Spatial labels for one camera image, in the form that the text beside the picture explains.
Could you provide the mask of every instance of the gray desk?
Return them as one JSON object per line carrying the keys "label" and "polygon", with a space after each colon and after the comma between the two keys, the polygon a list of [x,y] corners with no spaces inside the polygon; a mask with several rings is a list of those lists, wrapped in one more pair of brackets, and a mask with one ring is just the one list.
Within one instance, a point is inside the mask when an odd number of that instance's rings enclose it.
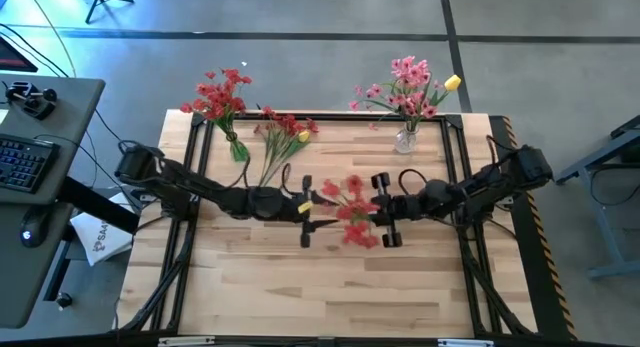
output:
{"label": "gray desk", "polygon": [[[56,109],[43,121],[10,107],[0,124],[0,133],[24,138],[50,134],[77,144],[82,140],[105,86],[101,80],[10,74],[0,74],[0,80],[9,85],[14,81],[28,81],[40,90],[53,88],[58,93]],[[39,138],[58,144],[60,151],[38,192],[27,194],[0,189],[0,219],[3,222],[0,227],[0,327],[22,327],[27,322],[68,226],[73,204],[100,218],[108,217],[105,212],[130,214],[118,205],[107,205],[108,200],[67,177],[78,149],[76,144],[52,137]],[[46,241],[36,248],[24,247],[19,240],[19,228],[26,211],[32,204],[49,204],[56,200]],[[135,215],[124,216],[136,218]]]}

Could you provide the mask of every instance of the desk leg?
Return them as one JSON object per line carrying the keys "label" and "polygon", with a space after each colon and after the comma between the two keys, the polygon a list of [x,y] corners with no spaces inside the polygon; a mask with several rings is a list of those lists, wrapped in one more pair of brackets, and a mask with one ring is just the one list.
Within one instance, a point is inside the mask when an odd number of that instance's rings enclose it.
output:
{"label": "desk leg", "polygon": [[125,232],[135,234],[138,227],[139,218],[135,213],[109,201],[71,177],[65,178],[58,199]]}
{"label": "desk leg", "polygon": [[602,147],[598,151],[593,152],[589,156],[574,163],[564,171],[557,174],[554,178],[556,184],[561,185],[572,177],[578,177],[580,171],[583,169],[590,169],[591,166],[602,164],[607,162],[611,158],[615,157],[624,148],[627,148],[635,143],[640,143],[640,132],[628,131],[622,136],[611,140],[606,146]]}

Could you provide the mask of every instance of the wooden tabletop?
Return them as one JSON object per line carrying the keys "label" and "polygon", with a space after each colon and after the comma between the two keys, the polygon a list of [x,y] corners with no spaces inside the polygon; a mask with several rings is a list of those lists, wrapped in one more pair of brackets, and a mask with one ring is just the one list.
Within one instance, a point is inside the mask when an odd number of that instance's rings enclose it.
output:
{"label": "wooden tabletop", "polygon": [[[472,170],[491,162],[485,136],[491,134],[485,114],[463,114]],[[159,147],[167,158],[182,161],[191,115],[167,111]],[[329,178],[358,174],[368,181],[387,171],[391,194],[401,193],[397,177],[415,168],[427,178],[447,180],[441,132],[437,124],[421,124],[416,151],[393,152],[396,122],[368,129],[367,122],[318,122],[320,133],[291,158],[288,187],[300,190],[302,176],[313,175],[314,187]],[[249,183],[257,183],[264,142],[253,134],[255,121],[236,121],[235,130],[251,152]],[[204,129],[194,161],[199,159]],[[458,156],[456,143],[454,153]],[[458,175],[462,176],[458,158]],[[206,176],[224,184],[235,180],[241,164],[232,161],[229,145],[215,130]],[[406,187],[417,192],[423,183],[407,175]],[[280,184],[279,174],[271,184]],[[160,206],[144,210],[141,223],[158,216]],[[320,208],[312,219],[322,218]],[[494,219],[513,229],[508,213]],[[140,231],[127,269],[118,315],[126,323],[158,283],[170,221]],[[312,234],[311,248],[299,247],[300,226],[256,220],[238,221],[203,201],[189,269],[180,334],[472,337],[469,306],[456,233],[437,222],[400,222],[404,246],[345,246],[343,229],[334,225]],[[376,228],[382,235],[384,230]],[[488,255],[496,289],[522,323],[536,330],[517,242],[504,231],[485,225]],[[173,300],[173,289],[168,301]],[[479,292],[481,301],[484,295]],[[164,323],[172,303],[166,303]],[[486,303],[483,322],[489,326]]]}

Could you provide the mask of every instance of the artificial flower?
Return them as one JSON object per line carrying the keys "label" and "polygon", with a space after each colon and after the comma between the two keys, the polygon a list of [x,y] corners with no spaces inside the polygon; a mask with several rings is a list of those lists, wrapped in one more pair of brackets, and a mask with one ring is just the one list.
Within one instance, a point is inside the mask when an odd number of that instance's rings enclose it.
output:
{"label": "artificial flower", "polygon": [[447,91],[455,91],[460,86],[462,80],[457,75],[453,75],[449,77],[449,79],[444,83],[444,89]]}

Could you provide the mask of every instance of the gray floor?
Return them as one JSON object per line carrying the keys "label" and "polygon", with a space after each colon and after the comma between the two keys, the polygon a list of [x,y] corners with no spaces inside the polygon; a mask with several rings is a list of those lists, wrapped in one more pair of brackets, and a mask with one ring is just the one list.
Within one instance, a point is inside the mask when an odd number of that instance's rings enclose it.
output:
{"label": "gray floor", "polygon": [[[109,2],[86,26],[90,0],[41,0],[62,27],[171,32],[341,32],[444,34],[440,0],[136,0]],[[451,0],[459,34],[536,36],[638,36],[640,0]],[[43,25],[31,0],[8,0],[0,21]],[[64,54],[46,29],[20,28],[28,40],[62,68]],[[205,70],[241,66],[254,78],[251,103],[277,108],[345,110],[355,84],[388,78],[391,58],[427,58],[444,79],[453,71],[446,42],[284,40],[65,40],[78,76],[107,82],[99,109],[123,138],[157,143],[164,111],[193,98]],[[462,43],[462,64],[474,112],[510,116],[518,139],[543,149],[556,172],[606,141],[610,130],[638,114],[639,44]],[[50,74],[42,68],[43,74]],[[443,111],[459,112],[455,98]],[[100,162],[110,171],[118,152],[99,121],[90,132]],[[72,169],[93,178],[79,156]],[[608,180],[626,181],[610,185]],[[103,176],[98,186],[112,184]],[[600,181],[605,197],[618,199],[637,175]],[[589,267],[607,263],[601,237],[576,181],[535,193],[561,282],[581,339],[637,345],[640,341],[640,275],[591,281]],[[611,210],[637,250],[634,198]],[[126,256],[94,268],[74,262],[64,289],[76,304],[59,313],[38,303],[28,325],[0,330],[0,340],[105,331],[120,291]]]}

